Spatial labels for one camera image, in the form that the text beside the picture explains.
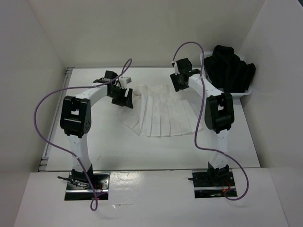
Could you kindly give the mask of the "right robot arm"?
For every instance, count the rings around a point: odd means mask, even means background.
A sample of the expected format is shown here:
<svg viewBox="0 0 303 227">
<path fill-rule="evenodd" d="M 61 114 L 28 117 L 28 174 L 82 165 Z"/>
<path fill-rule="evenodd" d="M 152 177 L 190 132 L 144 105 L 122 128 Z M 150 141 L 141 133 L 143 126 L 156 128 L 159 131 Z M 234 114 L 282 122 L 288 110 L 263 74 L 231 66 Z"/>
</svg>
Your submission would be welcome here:
<svg viewBox="0 0 303 227">
<path fill-rule="evenodd" d="M 202 108 L 206 127 L 216 135 L 217 150 L 208 162 L 206 177 L 199 177 L 201 182 L 209 182 L 213 186 L 223 183 L 229 174 L 229 164 L 226 157 L 227 136 L 234 123 L 233 98 L 215 88 L 206 78 L 205 70 L 193 69 L 188 58 L 172 62 L 175 72 L 170 75 L 175 91 L 192 88 L 203 98 Z"/>
</svg>

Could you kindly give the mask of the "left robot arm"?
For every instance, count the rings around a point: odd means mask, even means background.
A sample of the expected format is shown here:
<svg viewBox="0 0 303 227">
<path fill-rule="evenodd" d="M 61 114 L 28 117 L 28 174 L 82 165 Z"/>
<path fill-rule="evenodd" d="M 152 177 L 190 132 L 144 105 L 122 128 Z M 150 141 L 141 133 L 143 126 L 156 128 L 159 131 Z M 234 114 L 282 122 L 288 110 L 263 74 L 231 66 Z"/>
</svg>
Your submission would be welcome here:
<svg viewBox="0 0 303 227">
<path fill-rule="evenodd" d="M 68 181 L 83 189 L 93 186 L 96 179 L 88 152 L 88 132 L 92 127 L 91 109 L 104 97 L 112 98 L 112 104 L 133 108 L 130 77 L 118 77 L 113 71 L 93 81 L 92 86 L 76 96 L 65 96 L 62 104 L 60 127 L 67 136 L 72 153 L 73 167 Z"/>
</svg>

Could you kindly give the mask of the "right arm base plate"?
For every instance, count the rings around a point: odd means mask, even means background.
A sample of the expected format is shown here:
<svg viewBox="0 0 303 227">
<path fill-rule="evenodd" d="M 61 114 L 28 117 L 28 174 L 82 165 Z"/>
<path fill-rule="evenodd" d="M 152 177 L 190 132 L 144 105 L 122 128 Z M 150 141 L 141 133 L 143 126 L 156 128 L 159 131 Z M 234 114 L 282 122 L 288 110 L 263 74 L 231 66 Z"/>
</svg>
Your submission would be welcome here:
<svg viewBox="0 0 303 227">
<path fill-rule="evenodd" d="M 195 198 L 237 197 L 237 191 L 232 171 L 219 179 L 213 180 L 206 170 L 193 171 L 188 178 L 193 183 Z"/>
</svg>

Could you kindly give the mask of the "white pleated skirt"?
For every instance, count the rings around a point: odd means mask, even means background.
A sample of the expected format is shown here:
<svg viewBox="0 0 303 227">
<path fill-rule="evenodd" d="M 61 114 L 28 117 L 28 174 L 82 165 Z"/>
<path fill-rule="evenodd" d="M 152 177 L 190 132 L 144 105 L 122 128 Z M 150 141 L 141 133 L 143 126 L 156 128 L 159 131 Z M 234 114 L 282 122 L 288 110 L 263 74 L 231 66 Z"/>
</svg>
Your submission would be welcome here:
<svg viewBox="0 0 303 227">
<path fill-rule="evenodd" d="M 172 137 L 196 131 L 192 106 L 169 85 L 139 85 L 133 90 L 132 102 L 132 109 L 121 111 L 121 120 L 139 136 Z"/>
</svg>

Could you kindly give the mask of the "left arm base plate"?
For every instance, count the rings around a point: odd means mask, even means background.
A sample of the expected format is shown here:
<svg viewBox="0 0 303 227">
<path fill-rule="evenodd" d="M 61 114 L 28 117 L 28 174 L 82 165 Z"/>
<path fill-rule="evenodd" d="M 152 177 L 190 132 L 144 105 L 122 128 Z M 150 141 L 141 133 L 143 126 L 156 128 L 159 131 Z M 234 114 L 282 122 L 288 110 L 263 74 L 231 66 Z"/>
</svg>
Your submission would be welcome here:
<svg viewBox="0 0 303 227">
<path fill-rule="evenodd" d="M 69 178 L 64 178 L 67 181 L 65 190 L 65 201 L 90 201 L 94 198 L 93 191 L 88 182 L 80 182 Z M 109 194 L 109 173 L 95 173 L 92 178 L 93 187 L 97 193 L 98 200 L 108 200 Z"/>
</svg>

